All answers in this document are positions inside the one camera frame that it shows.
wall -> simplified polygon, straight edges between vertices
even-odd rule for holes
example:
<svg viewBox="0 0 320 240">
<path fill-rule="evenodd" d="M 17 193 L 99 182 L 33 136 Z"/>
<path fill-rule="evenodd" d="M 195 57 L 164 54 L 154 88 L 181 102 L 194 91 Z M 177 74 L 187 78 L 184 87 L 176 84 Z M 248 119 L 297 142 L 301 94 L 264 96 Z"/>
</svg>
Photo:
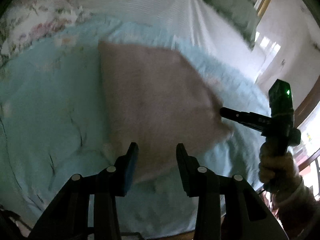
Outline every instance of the wall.
<svg viewBox="0 0 320 240">
<path fill-rule="evenodd" d="M 301 0 L 271 0 L 257 28 L 281 49 L 256 83 L 268 93 L 277 78 L 289 82 L 294 109 L 320 75 L 320 52 L 313 47 L 320 40 L 320 29 L 310 15 Z"/>
</svg>

light blue fabric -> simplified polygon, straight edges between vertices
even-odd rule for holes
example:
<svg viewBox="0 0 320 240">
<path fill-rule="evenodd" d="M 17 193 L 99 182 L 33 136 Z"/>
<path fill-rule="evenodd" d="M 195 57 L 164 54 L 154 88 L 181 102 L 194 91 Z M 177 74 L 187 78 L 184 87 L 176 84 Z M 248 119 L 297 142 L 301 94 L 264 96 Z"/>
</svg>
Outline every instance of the light blue fabric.
<svg viewBox="0 0 320 240">
<path fill-rule="evenodd" d="M 62 36 L 76 37 L 76 42 L 59 47 L 57 37 Z M 36 221 L 74 173 L 89 176 L 113 164 L 102 153 L 108 141 L 97 50 L 102 37 L 177 49 L 215 84 L 212 89 L 224 106 L 269 115 L 268 101 L 257 86 L 165 30 L 95 16 L 35 42 L 6 64 L 0 82 L 0 203 L 27 221 Z M 200 164 L 224 176 L 242 174 L 254 188 L 260 187 L 258 152 L 263 137 L 225 121 L 234 127 L 234 136 L 201 153 Z M 196 209 L 197 200 L 183 191 L 178 168 L 133 185 L 125 198 L 117 198 L 121 231 L 144 237 L 193 230 Z"/>
</svg>

